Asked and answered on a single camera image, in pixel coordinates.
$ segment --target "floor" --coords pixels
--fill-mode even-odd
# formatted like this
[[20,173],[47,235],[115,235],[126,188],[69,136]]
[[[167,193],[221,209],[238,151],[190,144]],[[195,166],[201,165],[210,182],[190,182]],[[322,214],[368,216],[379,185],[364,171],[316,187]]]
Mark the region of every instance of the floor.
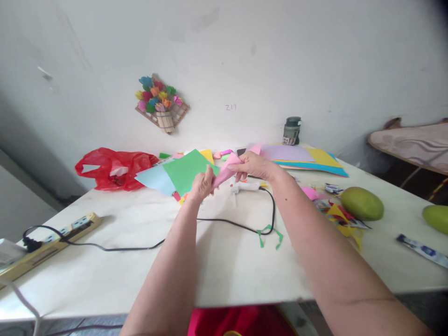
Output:
[[[448,335],[448,294],[447,293],[427,293],[427,294],[413,294],[413,295],[400,295],[398,299],[408,307],[414,314],[416,314],[428,327],[430,327],[436,335]],[[297,312],[295,303],[286,304],[289,305],[287,310],[291,312]],[[293,319],[293,325],[301,331],[301,336],[314,336],[317,334],[320,336],[331,336],[331,332],[325,323],[325,320],[317,306],[316,302],[301,303],[300,308],[305,312],[305,318],[303,316],[297,316]],[[123,324],[126,319],[126,315],[120,316],[105,316],[105,317],[92,317],[85,319],[63,319],[56,321],[44,321],[41,327],[41,335],[50,335],[52,333],[68,330],[71,328],[88,326],[93,324],[101,325],[117,325]],[[311,328],[304,328],[303,324],[305,320],[311,321],[313,325]],[[0,336],[29,336],[32,331],[32,323],[4,323],[0,324]],[[117,336],[119,329],[112,330],[99,330],[90,329],[84,331],[77,331],[71,334],[65,333],[64,336]]]

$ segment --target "paper flower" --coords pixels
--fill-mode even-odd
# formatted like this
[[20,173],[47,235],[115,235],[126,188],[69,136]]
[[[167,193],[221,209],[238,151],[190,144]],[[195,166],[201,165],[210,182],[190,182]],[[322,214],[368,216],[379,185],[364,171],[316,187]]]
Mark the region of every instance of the paper flower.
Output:
[[171,107],[171,102],[169,100],[162,100],[163,106],[165,106],[166,108],[170,108]]
[[153,96],[153,94],[150,91],[145,91],[142,93],[143,100],[148,102]]
[[150,103],[152,106],[155,106],[158,102],[159,102],[159,101],[157,100],[157,98],[152,98],[152,99],[149,101],[149,103]]
[[165,112],[165,107],[164,107],[163,104],[161,104],[161,103],[157,103],[157,104],[155,105],[155,109],[156,109],[157,111],[159,111],[159,112]]
[[145,76],[139,79],[139,82],[143,85],[143,86],[148,86],[151,87],[153,86],[153,80],[151,79],[151,77]]
[[151,89],[151,93],[153,94],[154,97],[157,97],[159,95],[159,88],[158,87],[153,87]]
[[159,81],[154,81],[154,86],[158,87],[160,91],[163,90],[163,83]]
[[174,87],[172,87],[172,86],[167,86],[167,93],[168,93],[170,96],[173,96],[173,95],[176,94],[176,89],[175,89]]
[[155,107],[152,106],[151,104],[146,105],[146,112],[154,113],[155,112]]
[[183,101],[179,96],[174,96],[174,102],[177,106],[182,106]]
[[144,101],[144,100],[141,100],[141,101],[139,101],[139,104],[138,104],[137,108],[140,111],[146,111],[146,105],[147,105],[147,102]]
[[142,100],[142,99],[143,99],[142,93],[143,93],[143,92],[140,91],[140,90],[138,90],[138,91],[135,93],[135,96],[137,97],[138,100]]
[[159,93],[159,98],[160,98],[161,100],[164,100],[164,99],[168,98],[168,94],[167,94],[165,91],[161,91],[161,92]]

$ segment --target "popsicle stick vase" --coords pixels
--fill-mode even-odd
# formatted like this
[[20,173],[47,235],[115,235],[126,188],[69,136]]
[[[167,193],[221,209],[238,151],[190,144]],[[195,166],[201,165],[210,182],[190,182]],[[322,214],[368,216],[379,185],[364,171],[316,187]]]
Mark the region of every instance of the popsicle stick vase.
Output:
[[[153,81],[161,82],[159,77],[156,74],[152,75]],[[154,125],[161,129],[162,132],[171,134],[174,132],[177,125],[181,122],[185,114],[188,112],[190,107],[183,103],[181,106],[176,105],[172,102],[170,110],[168,112],[154,112],[148,113],[146,111],[142,111],[138,108],[138,105],[135,107],[135,110],[138,111],[142,116],[149,119]]]

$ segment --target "purple paper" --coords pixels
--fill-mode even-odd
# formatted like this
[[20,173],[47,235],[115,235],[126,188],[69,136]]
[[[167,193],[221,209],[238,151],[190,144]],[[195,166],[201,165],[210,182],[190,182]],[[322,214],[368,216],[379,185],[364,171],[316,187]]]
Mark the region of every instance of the purple paper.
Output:
[[316,162],[305,148],[299,146],[263,145],[261,146],[261,156],[271,161],[287,160]]

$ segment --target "plug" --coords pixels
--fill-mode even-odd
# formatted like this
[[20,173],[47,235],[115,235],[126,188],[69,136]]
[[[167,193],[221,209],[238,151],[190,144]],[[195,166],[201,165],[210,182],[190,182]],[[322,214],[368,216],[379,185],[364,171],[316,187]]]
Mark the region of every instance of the plug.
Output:
[[31,239],[29,237],[25,237],[24,239],[22,239],[22,241],[26,246],[28,253],[34,252],[42,246],[42,242],[38,242],[37,240]]

